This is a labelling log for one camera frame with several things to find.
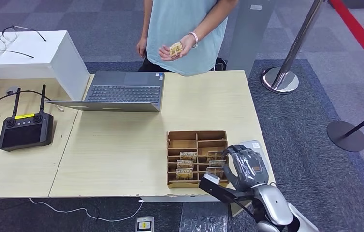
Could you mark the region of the person's right hand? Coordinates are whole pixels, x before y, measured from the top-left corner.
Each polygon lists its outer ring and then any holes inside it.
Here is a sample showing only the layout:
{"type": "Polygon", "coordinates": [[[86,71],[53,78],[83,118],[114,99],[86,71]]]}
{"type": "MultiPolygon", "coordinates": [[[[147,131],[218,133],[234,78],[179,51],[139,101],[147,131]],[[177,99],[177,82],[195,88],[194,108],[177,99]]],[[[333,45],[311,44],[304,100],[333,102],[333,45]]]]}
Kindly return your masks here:
{"type": "Polygon", "coordinates": [[[136,45],[136,51],[141,58],[146,57],[147,37],[142,36],[136,45]]]}

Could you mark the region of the person's left hand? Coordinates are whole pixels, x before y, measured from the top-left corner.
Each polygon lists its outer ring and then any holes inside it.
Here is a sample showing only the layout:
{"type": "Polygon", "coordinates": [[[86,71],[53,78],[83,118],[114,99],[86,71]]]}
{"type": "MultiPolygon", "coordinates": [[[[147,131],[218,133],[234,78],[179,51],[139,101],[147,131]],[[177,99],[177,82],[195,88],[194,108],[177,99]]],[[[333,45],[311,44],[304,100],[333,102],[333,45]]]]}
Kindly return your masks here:
{"type": "Polygon", "coordinates": [[[198,42],[197,37],[190,33],[179,42],[159,48],[158,54],[163,61],[174,61],[185,56],[198,42]]]}

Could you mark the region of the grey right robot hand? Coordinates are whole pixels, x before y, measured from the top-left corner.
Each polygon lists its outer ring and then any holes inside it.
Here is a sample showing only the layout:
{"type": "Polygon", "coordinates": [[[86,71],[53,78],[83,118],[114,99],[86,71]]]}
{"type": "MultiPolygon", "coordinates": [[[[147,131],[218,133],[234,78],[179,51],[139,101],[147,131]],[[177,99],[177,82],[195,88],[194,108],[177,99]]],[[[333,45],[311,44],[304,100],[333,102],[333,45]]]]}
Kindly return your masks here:
{"type": "Polygon", "coordinates": [[[223,166],[223,170],[237,191],[246,192],[255,186],[268,183],[268,170],[260,153],[244,145],[231,145],[223,151],[222,155],[232,157],[237,175],[232,173],[227,164],[223,166]]]}

